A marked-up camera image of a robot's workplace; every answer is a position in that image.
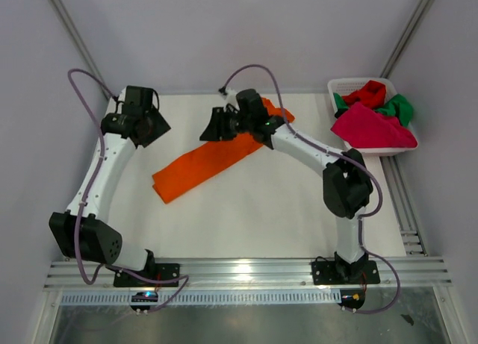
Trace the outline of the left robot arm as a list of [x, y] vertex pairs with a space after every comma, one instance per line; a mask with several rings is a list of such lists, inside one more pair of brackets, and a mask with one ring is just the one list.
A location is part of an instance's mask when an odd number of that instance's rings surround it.
[[68, 258], [74, 258], [85, 282], [92, 284], [86, 262], [153, 279], [152, 251], [127, 243], [112, 228], [109, 214], [126, 165], [139, 148], [150, 146], [170, 130], [159, 111], [158, 92], [149, 87], [127, 86], [112, 96], [113, 111], [102, 119], [91, 116], [98, 134], [93, 157], [81, 186], [65, 211], [54, 212], [49, 227]]

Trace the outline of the orange t shirt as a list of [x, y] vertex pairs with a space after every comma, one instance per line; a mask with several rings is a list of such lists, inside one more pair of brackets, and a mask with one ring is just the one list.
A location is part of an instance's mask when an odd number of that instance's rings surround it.
[[249, 134], [226, 142], [206, 142], [153, 174], [152, 188], [169, 204], [262, 147]]

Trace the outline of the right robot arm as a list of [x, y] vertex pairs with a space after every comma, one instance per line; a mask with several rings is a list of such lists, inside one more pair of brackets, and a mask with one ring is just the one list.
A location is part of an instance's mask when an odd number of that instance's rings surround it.
[[361, 154], [356, 150], [340, 153], [306, 135], [294, 133], [280, 115], [274, 116], [266, 109], [254, 89], [237, 92], [221, 87], [219, 93], [231, 116], [228, 126], [232, 134], [250, 134], [257, 143], [291, 156], [322, 178], [323, 201], [335, 216], [338, 234], [334, 263], [329, 271], [341, 283], [359, 281], [369, 259], [360, 243], [359, 217], [373, 192]]

